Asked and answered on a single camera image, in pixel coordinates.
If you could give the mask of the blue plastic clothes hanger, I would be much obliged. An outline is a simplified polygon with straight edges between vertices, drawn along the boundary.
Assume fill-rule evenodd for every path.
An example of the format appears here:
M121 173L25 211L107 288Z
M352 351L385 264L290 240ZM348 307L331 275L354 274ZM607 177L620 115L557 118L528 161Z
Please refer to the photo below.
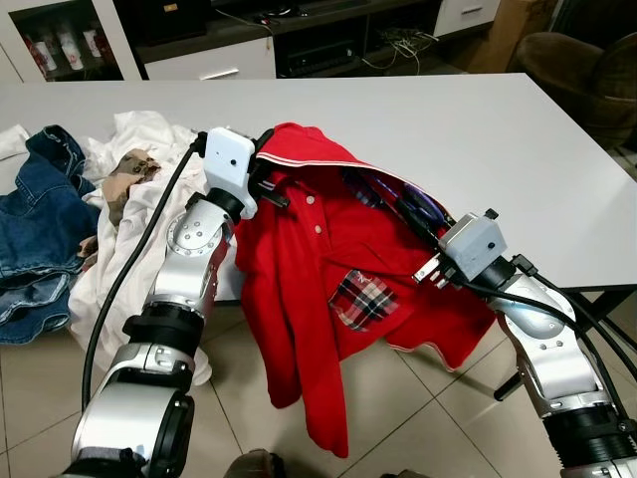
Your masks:
M410 182L387 182L382 173L364 173L370 187L394 211L411 232L437 246L441 237L454 226L447 210L423 190Z

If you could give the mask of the red shirt with plaid pocket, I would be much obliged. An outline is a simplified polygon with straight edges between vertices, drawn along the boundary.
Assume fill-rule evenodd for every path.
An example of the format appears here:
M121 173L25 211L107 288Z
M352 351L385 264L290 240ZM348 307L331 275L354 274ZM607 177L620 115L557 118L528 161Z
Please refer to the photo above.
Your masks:
M261 147L284 200L238 223L240 301L277 408L301 402L318 449L346 458L341 363L374 343L459 368L496 322L474 293L420 286L433 251L391 208L402 181L319 128L279 123Z

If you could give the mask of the white jacket with plaid lining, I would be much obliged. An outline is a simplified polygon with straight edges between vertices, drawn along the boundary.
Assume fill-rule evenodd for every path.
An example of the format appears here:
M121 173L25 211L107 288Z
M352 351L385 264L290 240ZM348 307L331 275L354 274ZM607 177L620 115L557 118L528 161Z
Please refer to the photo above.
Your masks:
M171 171L185 154L196 133L182 124L172 124L155 111L127 111L113 116L114 134L108 141L87 139L86 175L95 191L84 194L87 204L99 211L92 214L90 223L96 235L97 254L88 261L70 287L69 331L82 347L90 344L90 335L115 277L130 256L141 233L149 223L156 201L162 196ZM121 218L110 219L110 208L104 197L107 178L114 172L119 160L134 149L146 151L160 169L151 179L133 185L128 198L119 207ZM188 197L195 192L209 190L203 172L203 159L192 156L174 186L160 215L159 226L147 241L145 250L133 263L124 278L121 290L115 296L95 350L95 366L104 372L112 363L115 351L127 342L122 328L128 316L140 314L147 296L154 290L165 256L168 224L185 209Z

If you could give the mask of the black AV receiver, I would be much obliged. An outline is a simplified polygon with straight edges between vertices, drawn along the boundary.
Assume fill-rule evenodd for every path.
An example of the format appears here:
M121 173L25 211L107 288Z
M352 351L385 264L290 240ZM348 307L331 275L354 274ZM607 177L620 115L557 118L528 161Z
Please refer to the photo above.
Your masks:
M290 45L275 55L275 74L279 78L303 78L338 65L349 64L356 56L350 42Z

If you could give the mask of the white and dark TV cabinet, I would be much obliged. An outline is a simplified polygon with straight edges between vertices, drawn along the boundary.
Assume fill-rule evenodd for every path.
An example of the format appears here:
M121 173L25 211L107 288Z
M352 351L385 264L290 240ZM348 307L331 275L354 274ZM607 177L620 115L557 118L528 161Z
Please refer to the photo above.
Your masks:
M245 81L423 76L447 70L440 52L487 32L502 0L277 0L270 12L211 9L204 36L137 46L147 81ZM350 42L349 64L279 78L275 55L290 45Z

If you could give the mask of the tall black loudspeaker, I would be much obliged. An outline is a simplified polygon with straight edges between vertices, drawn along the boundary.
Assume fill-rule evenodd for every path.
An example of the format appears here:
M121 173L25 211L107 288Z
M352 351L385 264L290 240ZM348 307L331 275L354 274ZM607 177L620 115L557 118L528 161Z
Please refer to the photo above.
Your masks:
M142 46L169 44L208 32L211 0L119 0Z

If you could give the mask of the white glass display cabinet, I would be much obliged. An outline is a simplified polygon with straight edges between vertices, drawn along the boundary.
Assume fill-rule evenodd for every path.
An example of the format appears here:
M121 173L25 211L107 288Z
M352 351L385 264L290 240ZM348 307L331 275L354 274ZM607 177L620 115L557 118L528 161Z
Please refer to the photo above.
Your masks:
M23 83L141 78L112 0L0 0L0 52Z

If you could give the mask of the blue denim jacket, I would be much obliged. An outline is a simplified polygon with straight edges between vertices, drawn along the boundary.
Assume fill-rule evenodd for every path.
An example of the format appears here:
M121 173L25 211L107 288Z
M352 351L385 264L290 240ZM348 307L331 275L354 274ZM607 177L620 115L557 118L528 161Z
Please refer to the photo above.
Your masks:
M26 151L14 190L0 194L0 345L27 345L69 321L81 245L99 227L99 207L84 200L96 188L72 134L49 124Z

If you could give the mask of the plain brown cardboard box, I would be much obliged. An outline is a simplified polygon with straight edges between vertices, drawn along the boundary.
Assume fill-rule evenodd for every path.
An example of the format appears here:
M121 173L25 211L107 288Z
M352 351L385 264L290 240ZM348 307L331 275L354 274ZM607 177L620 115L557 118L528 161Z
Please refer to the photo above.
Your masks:
M504 73L519 41L549 28L559 0L502 0L486 37L460 56L459 67L472 74Z

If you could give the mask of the crumpled white shirt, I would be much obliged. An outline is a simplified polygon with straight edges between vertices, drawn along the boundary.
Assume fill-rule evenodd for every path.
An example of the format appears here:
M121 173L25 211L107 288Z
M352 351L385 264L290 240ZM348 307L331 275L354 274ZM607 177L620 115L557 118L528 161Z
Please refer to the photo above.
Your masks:
M0 130L0 162L20 154L27 154L28 137L29 133L21 124L14 124L5 130Z

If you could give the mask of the robot left leg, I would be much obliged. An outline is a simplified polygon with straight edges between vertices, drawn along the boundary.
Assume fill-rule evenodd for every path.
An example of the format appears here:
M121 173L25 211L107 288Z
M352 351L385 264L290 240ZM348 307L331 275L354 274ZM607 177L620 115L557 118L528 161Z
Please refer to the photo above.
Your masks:
M237 456L222 478L287 478L287 470L281 456L254 449Z

